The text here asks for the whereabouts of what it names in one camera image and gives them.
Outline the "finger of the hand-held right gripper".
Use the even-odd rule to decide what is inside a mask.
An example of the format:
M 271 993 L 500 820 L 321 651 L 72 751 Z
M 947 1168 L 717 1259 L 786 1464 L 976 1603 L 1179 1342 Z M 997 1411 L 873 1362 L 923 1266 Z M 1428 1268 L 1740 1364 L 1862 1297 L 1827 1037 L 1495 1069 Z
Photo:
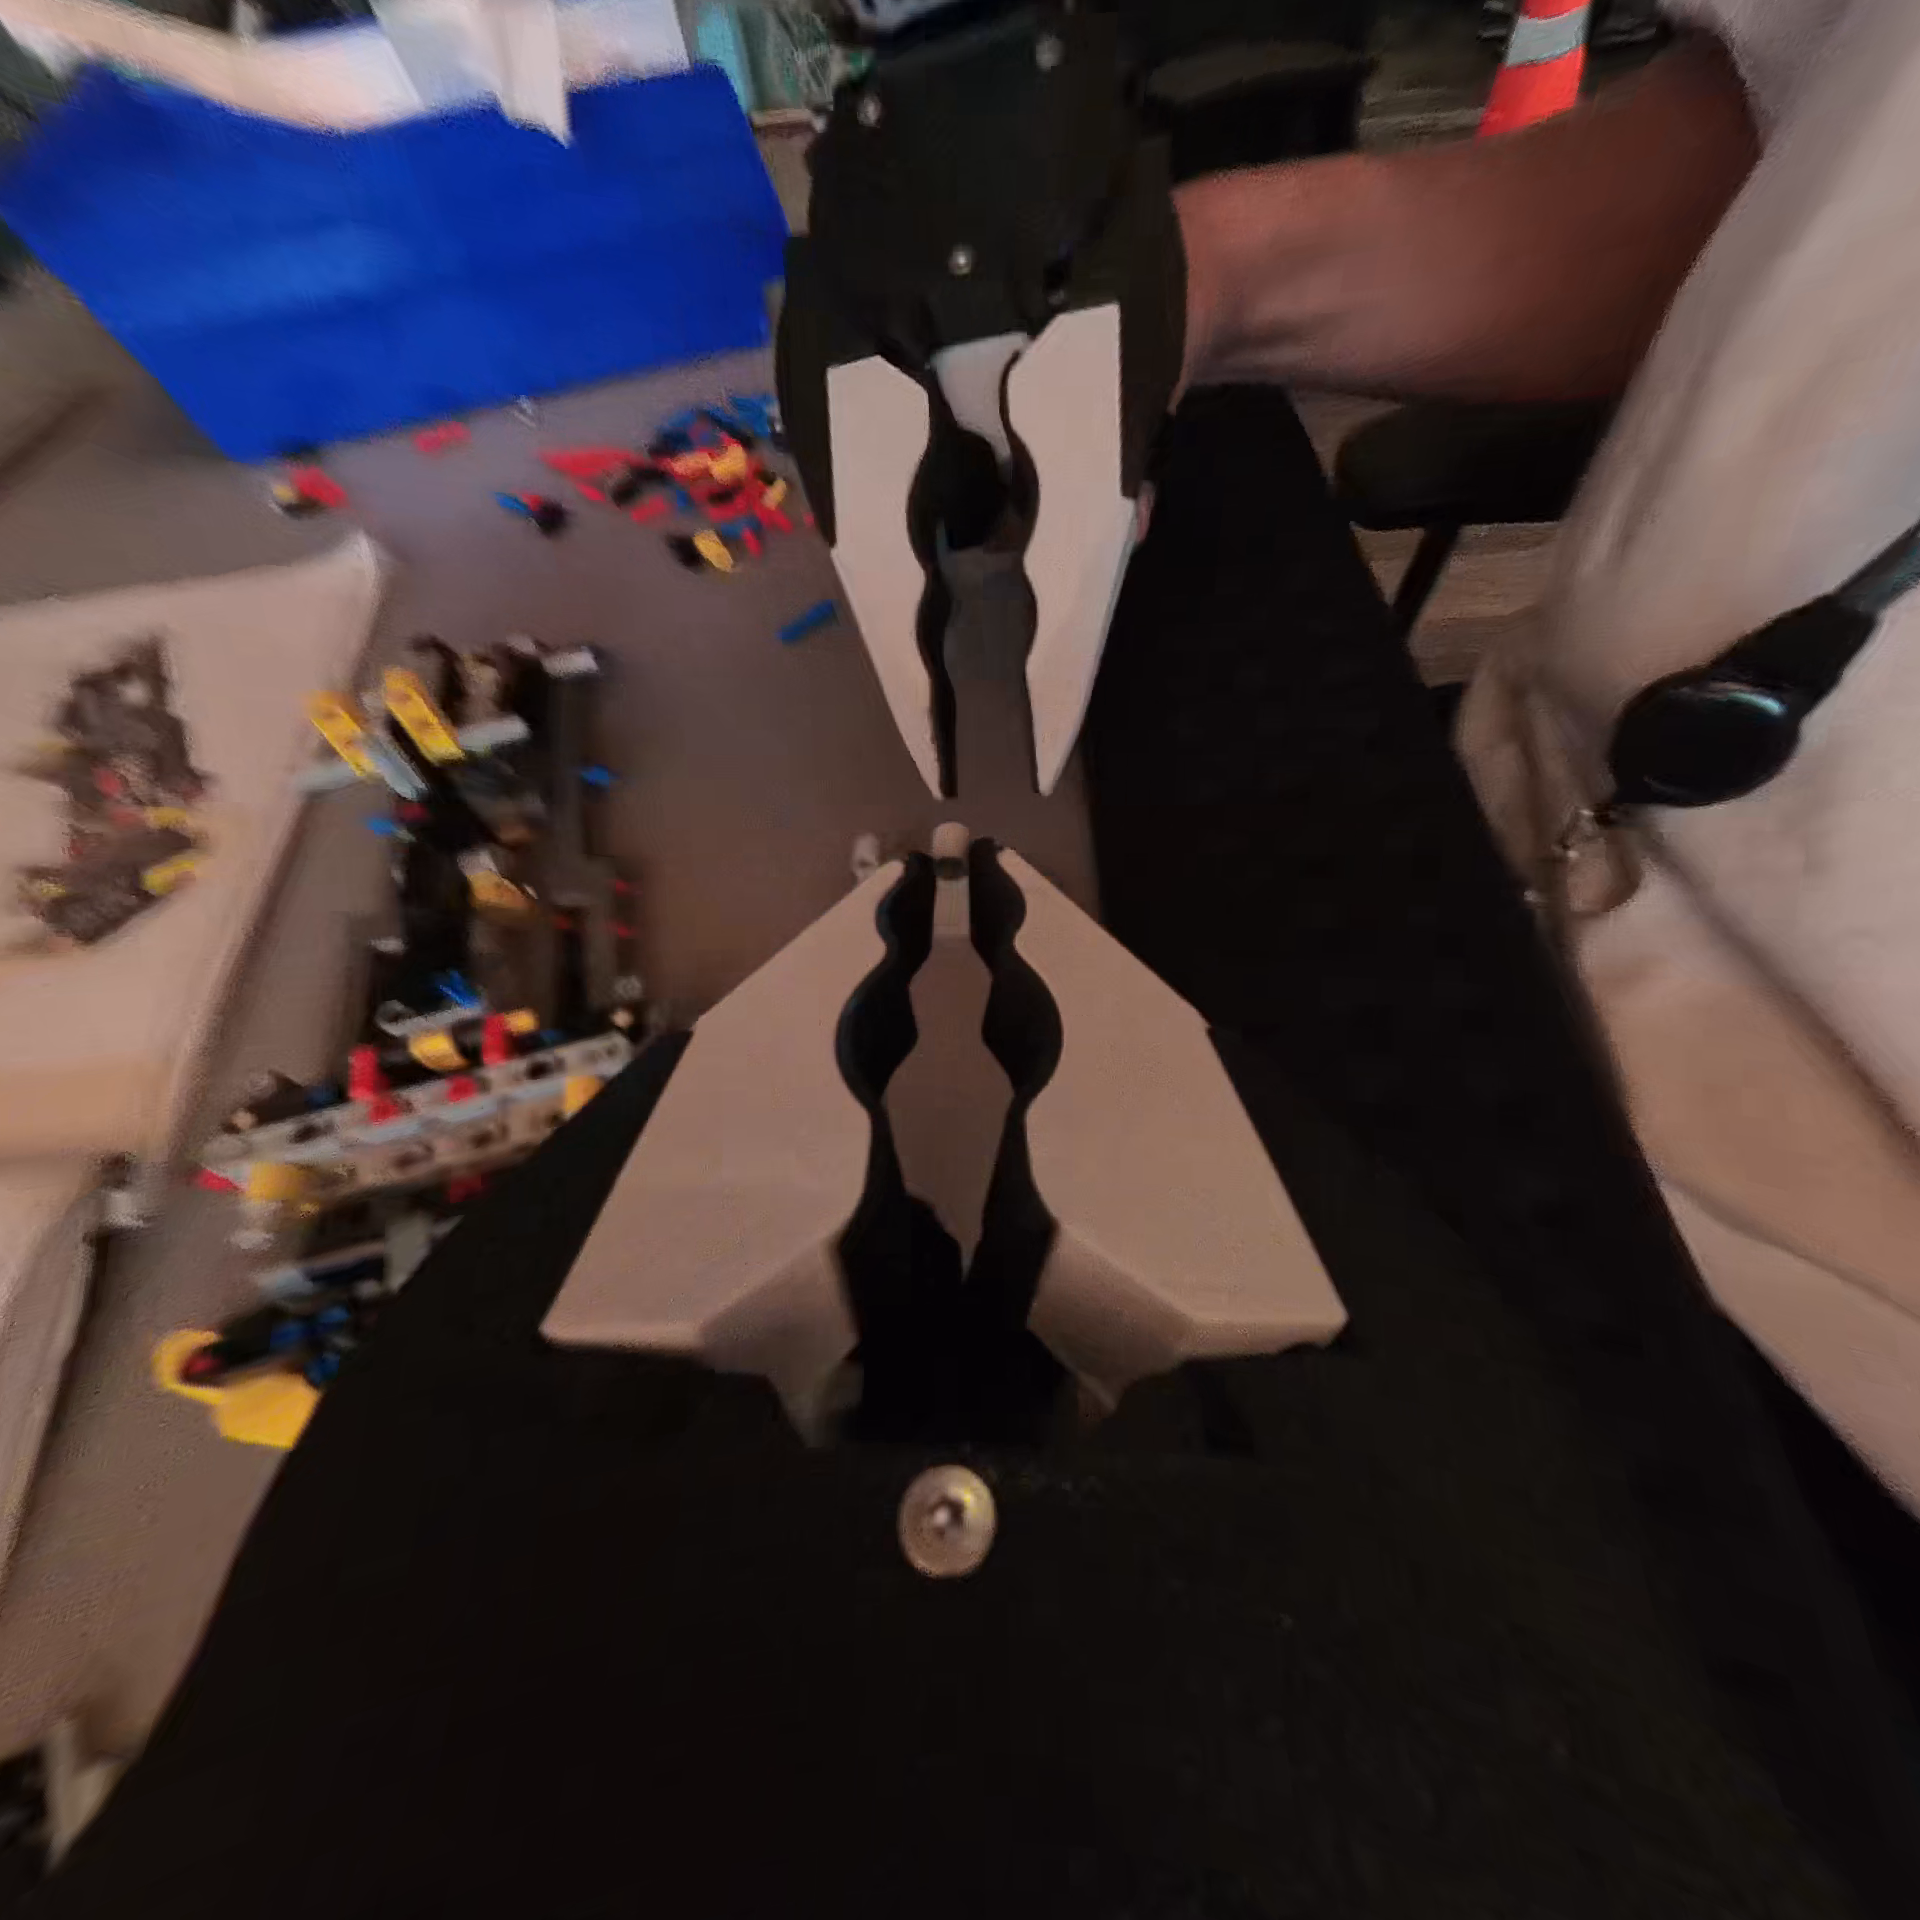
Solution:
M 832 559 L 892 724 L 938 799 L 955 799 L 956 700 L 946 665 L 951 594 L 927 484 L 933 405 L 921 383 L 867 355 L 824 377 Z
M 1077 745 L 1137 533 L 1124 480 L 1122 336 L 1114 300 L 1042 326 L 1001 381 L 1001 421 L 1028 481 L 1022 571 L 1033 788 L 1049 796 Z

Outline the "person's right forearm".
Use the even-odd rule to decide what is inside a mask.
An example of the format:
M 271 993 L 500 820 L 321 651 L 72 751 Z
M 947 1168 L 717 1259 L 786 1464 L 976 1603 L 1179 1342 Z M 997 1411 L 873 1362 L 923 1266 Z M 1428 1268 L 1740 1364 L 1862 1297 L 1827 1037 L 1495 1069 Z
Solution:
M 1755 161 L 1734 60 L 1687 34 L 1522 132 L 1191 179 L 1180 389 L 1614 398 Z

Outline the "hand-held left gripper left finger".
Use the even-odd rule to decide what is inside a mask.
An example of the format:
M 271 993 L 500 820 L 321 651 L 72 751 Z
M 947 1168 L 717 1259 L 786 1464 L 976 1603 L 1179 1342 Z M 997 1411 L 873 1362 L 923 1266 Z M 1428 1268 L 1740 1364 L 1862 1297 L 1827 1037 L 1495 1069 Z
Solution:
M 820 1439 L 913 1342 L 909 1195 L 884 1093 L 917 1040 L 937 873 L 882 861 L 688 1030 L 546 1309 L 559 1347 L 762 1380 Z

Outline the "lego instruction booklet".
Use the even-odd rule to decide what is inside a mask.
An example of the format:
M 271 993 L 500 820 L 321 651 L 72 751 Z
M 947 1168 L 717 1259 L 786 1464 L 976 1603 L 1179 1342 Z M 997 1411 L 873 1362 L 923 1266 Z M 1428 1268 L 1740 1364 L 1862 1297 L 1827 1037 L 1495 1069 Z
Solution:
M 387 590 L 299 563 L 3 611 L 3 1562 L 72 1351 L 111 1174 L 148 1196 L 268 913 Z

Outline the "white plastic bag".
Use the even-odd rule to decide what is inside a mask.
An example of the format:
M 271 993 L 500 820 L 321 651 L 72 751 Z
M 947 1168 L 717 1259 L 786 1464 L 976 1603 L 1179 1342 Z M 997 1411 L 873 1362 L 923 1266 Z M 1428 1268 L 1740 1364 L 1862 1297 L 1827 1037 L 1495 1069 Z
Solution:
M 5 2 L 1 22 L 31 53 L 330 134 L 497 107 L 568 145 L 573 96 L 690 67 L 671 2 L 391 2 L 251 39 L 108 2 Z

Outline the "black office chair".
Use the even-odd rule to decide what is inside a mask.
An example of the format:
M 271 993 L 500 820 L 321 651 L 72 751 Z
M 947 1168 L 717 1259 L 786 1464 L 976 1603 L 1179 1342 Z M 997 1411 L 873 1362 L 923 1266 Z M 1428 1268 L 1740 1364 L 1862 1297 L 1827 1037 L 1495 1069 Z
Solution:
M 1185 183 L 1356 150 L 1376 67 L 1330 42 L 1225 44 L 1154 67 L 1143 107 Z

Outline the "orange traffic cone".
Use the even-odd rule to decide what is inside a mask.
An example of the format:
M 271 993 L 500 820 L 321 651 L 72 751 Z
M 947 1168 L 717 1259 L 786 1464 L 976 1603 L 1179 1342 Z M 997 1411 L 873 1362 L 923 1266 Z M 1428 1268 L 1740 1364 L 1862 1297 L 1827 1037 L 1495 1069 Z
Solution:
M 1510 135 L 1573 107 L 1589 29 L 1589 2 L 1515 2 L 1474 135 Z

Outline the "lego car chassis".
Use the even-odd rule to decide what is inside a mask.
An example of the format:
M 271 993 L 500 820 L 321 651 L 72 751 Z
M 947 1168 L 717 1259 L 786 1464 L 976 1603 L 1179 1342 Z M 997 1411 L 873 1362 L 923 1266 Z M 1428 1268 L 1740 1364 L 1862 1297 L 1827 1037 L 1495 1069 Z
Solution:
M 291 1451 L 343 1362 L 488 1191 L 657 1030 L 632 888 L 596 827 L 603 658 L 419 637 L 307 716 L 321 793 L 382 793 L 387 916 L 357 936 L 334 1058 L 255 1078 L 203 1144 L 257 1303 L 165 1334 L 154 1385 L 239 1446 Z

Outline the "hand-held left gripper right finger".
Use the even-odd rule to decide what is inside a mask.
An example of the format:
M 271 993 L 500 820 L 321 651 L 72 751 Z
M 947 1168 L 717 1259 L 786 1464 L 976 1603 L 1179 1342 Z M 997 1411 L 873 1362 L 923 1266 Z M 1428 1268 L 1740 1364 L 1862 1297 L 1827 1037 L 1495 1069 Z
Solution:
M 967 855 L 1008 1108 L 974 1248 L 995 1314 L 1081 1401 L 1348 1329 L 1208 1022 L 1016 851 Z

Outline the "blue plastic bin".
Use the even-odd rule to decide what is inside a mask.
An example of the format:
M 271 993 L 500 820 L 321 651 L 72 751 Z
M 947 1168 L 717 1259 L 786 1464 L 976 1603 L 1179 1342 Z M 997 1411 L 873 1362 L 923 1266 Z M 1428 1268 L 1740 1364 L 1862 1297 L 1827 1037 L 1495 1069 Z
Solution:
M 232 459 L 766 342 L 786 220 L 712 64 L 591 87 L 572 141 L 463 107 L 309 132 L 90 69 L 3 223 Z

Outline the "person in white shirt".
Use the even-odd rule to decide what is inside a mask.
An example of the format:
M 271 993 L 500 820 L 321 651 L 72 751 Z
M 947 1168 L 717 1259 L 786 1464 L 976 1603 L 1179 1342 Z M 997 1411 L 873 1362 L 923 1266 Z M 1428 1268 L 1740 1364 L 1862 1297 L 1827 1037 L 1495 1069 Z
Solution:
M 1597 811 L 1635 695 L 1915 525 L 1917 9 L 1682 13 L 1736 56 L 1761 155 L 1587 469 L 1546 611 L 1476 670 L 1460 745 L 1704 1283 L 1915 1513 L 1915 592 L 1755 793 Z

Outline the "pile of red blue pins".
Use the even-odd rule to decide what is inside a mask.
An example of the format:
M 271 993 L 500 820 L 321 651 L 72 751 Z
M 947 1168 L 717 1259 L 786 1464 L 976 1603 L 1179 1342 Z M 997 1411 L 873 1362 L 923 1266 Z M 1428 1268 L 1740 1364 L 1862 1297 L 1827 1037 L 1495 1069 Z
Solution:
M 814 526 L 783 454 L 776 399 L 726 393 L 666 414 L 643 439 L 543 445 L 537 477 L 488 499 L 541 540 L 593 509 L 646 533 L 693 580 L 742 580 L 773 547 Z

